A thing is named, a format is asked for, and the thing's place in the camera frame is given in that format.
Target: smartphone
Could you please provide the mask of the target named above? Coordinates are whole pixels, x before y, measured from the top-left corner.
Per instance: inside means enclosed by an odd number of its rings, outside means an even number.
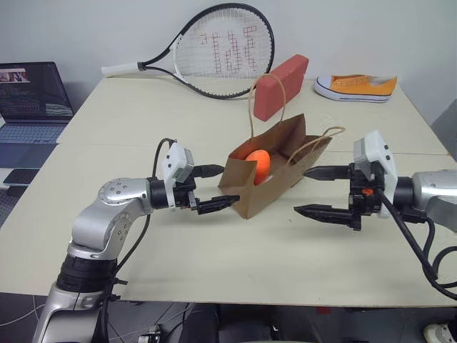
[[[3,183],[7,186],[28,186],[38,173],[39,168],[13,169]]]

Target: laptop screen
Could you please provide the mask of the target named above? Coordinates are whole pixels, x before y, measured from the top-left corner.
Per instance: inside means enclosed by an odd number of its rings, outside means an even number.
[[[0,64],[0,114],[6,122],[68,122],[73,110],[55,63]]]

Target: brown paper bag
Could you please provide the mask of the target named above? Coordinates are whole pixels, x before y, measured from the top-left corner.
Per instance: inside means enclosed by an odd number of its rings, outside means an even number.
[[[272,76],[279,81],[272,74],[264,74],[264,76]],[[344,128],[336,126],[326,130],[322,136],[306,135],[305,116],[303,114],[283,120],[284,102],[279,123],[264,134],[253,136],[250,111],[251,92],[248,99],[251,138],[228,156],[224,174],[219,182],[219,189],[223,194],[240,196],[240,201],[232,207],[245,219],[259,213],[287,189],[299,182],[303,178],[303,173],[313,166],[330,143],[331,136],[344,131]],[[328,131],[332,129],[339,129],[340,131],[328,134]],[[257,162],[245,161],[245,158],[258,149],[266,150],[270,154],[271,166],[270,177],[255,186]]]

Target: tabletop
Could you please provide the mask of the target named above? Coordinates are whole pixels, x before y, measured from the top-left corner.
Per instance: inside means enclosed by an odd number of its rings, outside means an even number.
[[[286,118],[304,113],[306,133],[344,126],[328,151],[353,150],[353,143],[377,129],[394,153],[447,154],[435,134],[397,85],[384,104],[333,101],[305,81],[286,106]],[[254,119],[265,132],[280,118]],[[247,98],[206,98],[167,77],[103,79],[58,139],[61,144],[156,146],[165,136],[189,147],[219,146],[229,151],[250,136]]]
[[[47,294],[66,255],[71,227],[104,182],[147,177],[155,147],[57,146],[0,229],[0,292]],[[197,164],[225,164],[216,147],[192,149]],[[394,154],[399,175],[456,168],[449,156]],[[316,163],[347,164],[352,154],[326,151]],[[219,177],[197,181],[202,200],[219,195]],[[125,300],[306,304],[351,307],[455,306],[433,289],[392,219],[364,217],[361,232],[301,217],[294,206],[347,207],[348,182],[304,179],[250,220],[233,209],[199,216],[156,210],[141,245],[121,270]],[[144,219],[132,226],[123,254]],[[423,244],[427,229],[410,224]],[[431,256],[456,245],[437,226]],[[455,256],[441,275],[455,276]]]

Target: yellow sneaker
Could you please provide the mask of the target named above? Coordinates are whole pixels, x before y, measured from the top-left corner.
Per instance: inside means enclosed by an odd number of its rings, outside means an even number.
[[[314,82],[314,90],[333,100],[386,102],[391,97],[396,82],[396,77],[320,76]]]

